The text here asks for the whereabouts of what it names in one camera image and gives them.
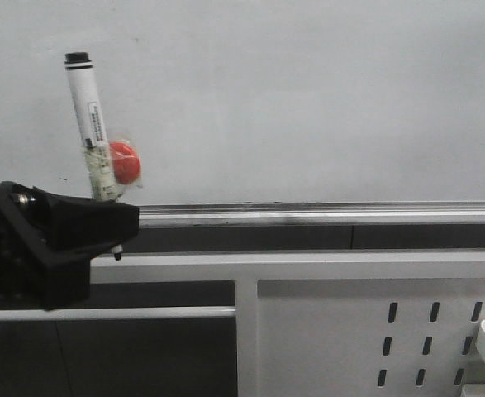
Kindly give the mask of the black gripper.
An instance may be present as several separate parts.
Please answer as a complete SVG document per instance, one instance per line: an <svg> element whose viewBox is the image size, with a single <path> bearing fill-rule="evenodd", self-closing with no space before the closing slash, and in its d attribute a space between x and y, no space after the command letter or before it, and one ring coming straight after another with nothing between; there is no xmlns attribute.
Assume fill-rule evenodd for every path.
<svg viewBox="0 0 485 397"><path fill-rule="evenodd" d="M0 183L0 299L58 309L90 295L91 260L139 231L139 208Z"/></svg>

